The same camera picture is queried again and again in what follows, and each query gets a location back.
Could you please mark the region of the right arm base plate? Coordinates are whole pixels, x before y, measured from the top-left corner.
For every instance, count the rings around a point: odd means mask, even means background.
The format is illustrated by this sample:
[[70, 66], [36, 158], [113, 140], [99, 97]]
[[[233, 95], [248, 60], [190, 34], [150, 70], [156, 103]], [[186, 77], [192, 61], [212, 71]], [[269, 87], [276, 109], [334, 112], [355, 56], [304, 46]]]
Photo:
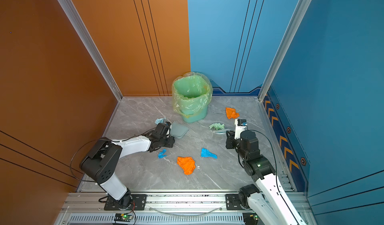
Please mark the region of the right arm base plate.
[[226, 194], [226, 208], [229, 211], [249, 210], [247, 198], [243, 194]]

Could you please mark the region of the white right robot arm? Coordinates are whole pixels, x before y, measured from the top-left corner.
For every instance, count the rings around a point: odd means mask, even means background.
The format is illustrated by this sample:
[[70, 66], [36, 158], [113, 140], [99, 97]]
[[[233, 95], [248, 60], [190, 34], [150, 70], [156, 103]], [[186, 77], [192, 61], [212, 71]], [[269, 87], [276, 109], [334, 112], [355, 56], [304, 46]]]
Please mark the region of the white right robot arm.
[[254, 211], [265, 225], [304, 225], [305, 220], [284, 191], [273, 165], [261, 154], [255, 131], [245, 130], [237, 139], [234, 131], [227, 131], [226, 135], [226, 148], [237, 152], [254, 182], [240, 188], [241, 205]]

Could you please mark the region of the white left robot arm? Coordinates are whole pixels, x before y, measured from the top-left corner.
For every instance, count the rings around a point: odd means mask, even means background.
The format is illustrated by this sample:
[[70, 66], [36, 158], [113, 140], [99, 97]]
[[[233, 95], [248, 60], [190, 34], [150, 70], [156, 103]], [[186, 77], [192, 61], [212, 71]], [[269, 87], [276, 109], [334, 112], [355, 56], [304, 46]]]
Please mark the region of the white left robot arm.
[[115, 173], [119, 160], [136, 153], [152, 153], [163, 147], [172, 148], [175, 138], [171, 136], [171, 128], [170, 122], [164, 122], [129, 139], [113, 141], [101, 138], [83, 158], [80, 168], [113, 200], [126, 207], [131, 202], [131, 192]]

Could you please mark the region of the grey-green hand brush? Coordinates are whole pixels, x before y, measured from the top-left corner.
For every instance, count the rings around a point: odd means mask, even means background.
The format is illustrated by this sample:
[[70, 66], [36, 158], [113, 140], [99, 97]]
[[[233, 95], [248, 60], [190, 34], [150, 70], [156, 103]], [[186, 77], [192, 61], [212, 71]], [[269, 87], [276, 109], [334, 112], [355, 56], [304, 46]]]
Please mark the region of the grey-green hand brush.
[[215, 134], [225, 134], [226, 132], [231, 131], [231, 129], [222, 129], [222, 130], [213, 130]]

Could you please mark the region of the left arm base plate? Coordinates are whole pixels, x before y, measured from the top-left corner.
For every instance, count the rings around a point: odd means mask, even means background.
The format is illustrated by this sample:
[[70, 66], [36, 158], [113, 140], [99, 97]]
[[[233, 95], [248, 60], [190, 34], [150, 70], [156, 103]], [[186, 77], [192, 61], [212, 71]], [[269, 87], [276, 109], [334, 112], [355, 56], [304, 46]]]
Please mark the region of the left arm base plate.
[[105, 201], [105, 211], [143, 211], [147, 202], [146, 194], [129, 194], [123, 196], [120, 200], [115, 200], [108, 195]]

